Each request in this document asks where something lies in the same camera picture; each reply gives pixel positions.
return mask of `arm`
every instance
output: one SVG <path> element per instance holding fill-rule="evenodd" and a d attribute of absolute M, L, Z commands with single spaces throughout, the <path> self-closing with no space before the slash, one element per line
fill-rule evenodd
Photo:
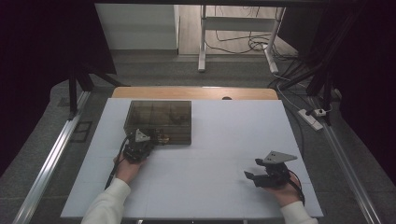
<path fill-rule="evenodd" d="M 123 214 L 123 204 L 131 192 L 129 183 L 139 171 L 139 164 L 131 164 L 120 157 L 121 163 L 116 172 L 116 178 L 111 185 L 96 197 L 88 208 L 81 223 L 120 223 Z"/>
<path fill-rule="evenodd" d="M 299 185 L 296 177 L 291 174 L 291 180 Z M 266 189 L 272 193 L 279 205 L 286 224 L 318 224 L 315 218 L 310 217 L 300 201 L 297 190 L 290 184 L 285 185 L 281 189 Z"/>

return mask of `electrical outlet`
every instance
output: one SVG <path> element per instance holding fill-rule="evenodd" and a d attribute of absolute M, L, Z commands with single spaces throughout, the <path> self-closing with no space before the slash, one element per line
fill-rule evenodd
<path fill-rule="evenodd" d="M 316 131 L 323 128 L 323 126 L 311 115 L 307 116 L 306 110 L 302 109 L 298 112 L 298 114 Z"/>
<path fill-rule="evenodd" d="M 314 110 L 315 116 L 317 117 L 323 117 L 326 116 L 326 111 L 324 109 L 316 109 Z"/>

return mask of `metal rail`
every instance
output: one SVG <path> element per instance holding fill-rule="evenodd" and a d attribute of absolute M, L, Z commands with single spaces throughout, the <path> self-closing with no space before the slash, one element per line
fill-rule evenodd
<path fill-rule="evenodd" d="M 46 161 L 44 162 L 43 167 L 41 168 L 40 173 L 35 179 L 35 183 L 30 188 L 29 193 L 27 194 L 20 211 L 16 215 L 13 223 L 29 223 L 32 218 L 35 209 L 40 202 L 41 196 L 44 193 L 48 183 L 50 182 L 50 178 L 55 170 L 55 167 L 58 163 L 58 160 L 61 158 L 62 153 L 64 152 L 64 148 L 66 144 L 75 130 L 78 121 L 81 117 L 82 110 L 87 103 L 88 97 L 90 96 L 90 92 L 84 91 L 78 99 L 78 112 L 76 116 L 72 120 L 68 120 L 64 125 L 61 133 L 58 136 L 58 139 L 55 142 L 55 145 L 52 147 Z"/>
<path fill-rule="evenodd" d="M 312 105 L 319 108 L 319 105 L 316 101 L 309 99 Z M 366 189 L 364 188 L 363 184 L 359 180 L 358 176 L 356 175 L 355 170 L 352 167 L 352 164 L 347 157 L 340 141 L 338 140 L 337 135 L 335 134 L 334 130 L 331 126 L 328 126 L 325 122 L 322 122 L 323 129 L 326 133 L 327 140 L 332 148 L 332 152 L 334 153 L 335 158 L 337 159 L 341 170 L 344 173 L 346 181 L 349 184 L 350 189 L 355 194 L 356 200 L 358 201 L 359 207 L 363 212 L 364 217 L 367 220 L 367 223 L 371 224 L 380 224 L 382 223 L 376 210 L 373 205 L 373 202 L 370 199 Z"/>

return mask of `white tabletop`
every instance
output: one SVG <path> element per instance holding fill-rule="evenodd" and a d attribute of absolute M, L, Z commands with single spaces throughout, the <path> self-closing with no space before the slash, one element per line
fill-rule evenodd
<path fill-rule="evenodd" d="M 108 99 L 61 217 L 83 217 L 104 190 L 125 133 L 131 99 Z M 255 159 L 279 151 L 302 181 L 305 208 L 322 217 L 281 101 L 191 101 L 191 145 L 155 147 L 131 184 L 124 217 L 264 219 L 282 217 L 273 196 L 244 171 L 264 174 Z"/>

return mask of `white wall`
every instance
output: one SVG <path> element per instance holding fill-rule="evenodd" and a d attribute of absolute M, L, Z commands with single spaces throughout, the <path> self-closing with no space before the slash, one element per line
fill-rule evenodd
<path fill-rule="evenodd" d="M 110 49 L 177 49 L 178 6 L 95 4 Z"/>

